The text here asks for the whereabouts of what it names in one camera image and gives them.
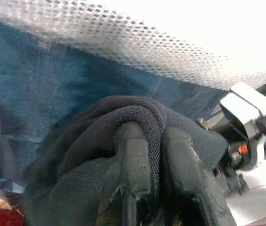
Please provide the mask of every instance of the black cloth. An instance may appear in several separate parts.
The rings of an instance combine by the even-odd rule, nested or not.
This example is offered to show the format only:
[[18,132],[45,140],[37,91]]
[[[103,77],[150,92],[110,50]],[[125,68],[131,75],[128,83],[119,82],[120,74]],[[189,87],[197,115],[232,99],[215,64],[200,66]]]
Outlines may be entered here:
[[139,123],[146,133],[156,197],[161,187],[161,136],[166,128],[185,131],[209,170],[227,148],[220,135],[150,98],[104,98],[50,135],[28,168],[24,205],[31,222],[38,226],[94,225],[105,173],[115,155],[113,137],[128,121]]

